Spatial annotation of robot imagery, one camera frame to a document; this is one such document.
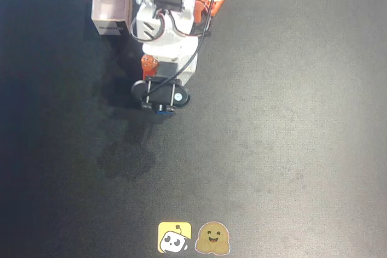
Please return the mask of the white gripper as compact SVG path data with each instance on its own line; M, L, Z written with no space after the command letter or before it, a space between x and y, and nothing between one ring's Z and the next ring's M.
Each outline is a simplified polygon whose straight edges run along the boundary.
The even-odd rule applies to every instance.
M155 76L162 62L177 64L182 69L197 49L198 37L176 37L173 41L166 36L142 40L144 55L141 58L143 80Z

